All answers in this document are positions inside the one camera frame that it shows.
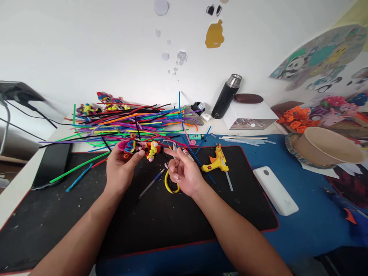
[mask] panda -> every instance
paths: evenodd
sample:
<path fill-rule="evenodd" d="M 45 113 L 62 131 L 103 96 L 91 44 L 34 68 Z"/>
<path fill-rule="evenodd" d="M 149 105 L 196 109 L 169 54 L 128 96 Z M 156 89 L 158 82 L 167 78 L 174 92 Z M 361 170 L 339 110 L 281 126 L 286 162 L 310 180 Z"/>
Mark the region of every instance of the panda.
<path fill-rule="evenodd" d="M 303 66 L 303 64 L 308 60 L 308 57 L 297 56 L 294 57 L 289 64 L 285 67 L 285 70 L 278 76 L 278 79 L 286 77 L 290 79 L 295 73 Z"/>

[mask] desk mat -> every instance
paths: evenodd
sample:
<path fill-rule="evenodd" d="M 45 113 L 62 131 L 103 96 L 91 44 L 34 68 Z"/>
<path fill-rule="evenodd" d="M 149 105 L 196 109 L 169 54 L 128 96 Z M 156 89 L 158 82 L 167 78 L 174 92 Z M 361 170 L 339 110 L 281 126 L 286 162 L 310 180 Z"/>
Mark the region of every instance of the desk mat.
<path fill-rule="evenodd" d="M 234 191 L 230 191 L 226 174 L 220 169 L 210 172 L 216 184 L 203 173 L 204 179 L 258 230 L 276 229 L 277 218 L 242 148 L 227 146 L 222 149 Z M 67 169 L 100 154 L 71 153 Z M 203 147 L 197 155 L 202 164 L 209 164 L 210 156 L 215 157 L 214 147 Z M 144 159 L 136 167 L 133 182 L 107 231 L 99 260 L 216 239 L 211 225 L 190 197 L 173 195 L 166 190 L 165 172 L 136 203 L 139 194 L 169 158 L 158 154 L 153 162 Z M 58 186 L 29 191 L 0 231 L 0 273 L 34 268 L 102 193 L 106 183 L 105 164 L 91 169 L 70 192 L 65 192 L 81 172 L 69 174 Z"/>

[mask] yellow glue gun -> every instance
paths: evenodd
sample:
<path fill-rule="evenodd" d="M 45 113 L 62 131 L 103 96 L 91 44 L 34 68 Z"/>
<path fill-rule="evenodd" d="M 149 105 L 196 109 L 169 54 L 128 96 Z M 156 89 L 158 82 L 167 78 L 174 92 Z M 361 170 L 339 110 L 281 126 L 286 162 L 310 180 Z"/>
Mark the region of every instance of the yellow glue gun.
<path fill-rule="evenodd" d="M 229 167 L 225 165 L 226 159 L 221 149 L 221 144 L 216 144 L 216 158 L 210 156 L 211 165 L 203 165 L 202 171 L 209 172 L 213 169 L 220 168 L 221 171 L 229 171 Z"/>

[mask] white box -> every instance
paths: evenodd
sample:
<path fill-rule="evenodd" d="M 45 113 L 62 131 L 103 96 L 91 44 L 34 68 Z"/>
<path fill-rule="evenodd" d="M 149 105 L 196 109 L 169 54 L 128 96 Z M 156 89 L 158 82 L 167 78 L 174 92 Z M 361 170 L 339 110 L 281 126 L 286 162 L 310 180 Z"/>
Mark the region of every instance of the white box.
<path fill-rule="evenodd" d="M 225 125 L 235 129 L 265 129 L 278 119 L 265 102 L 238 103 L 233 100 L 223 116 Z"/>

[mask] forearm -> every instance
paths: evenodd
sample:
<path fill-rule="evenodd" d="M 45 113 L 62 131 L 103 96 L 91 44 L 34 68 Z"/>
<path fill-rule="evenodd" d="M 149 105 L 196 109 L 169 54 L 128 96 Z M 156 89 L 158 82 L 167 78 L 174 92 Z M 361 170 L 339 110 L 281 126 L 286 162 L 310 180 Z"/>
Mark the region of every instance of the forearm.
<path fill-rule="evenodd" d="M 246 275 L 292 275 L 266 238 L 207 184 L 193 195 L 231 263 Z"/>
<path fill-rule="evenodd" d="M 88 275 L 121 198 L 103 192 L 30 275 Z"/>

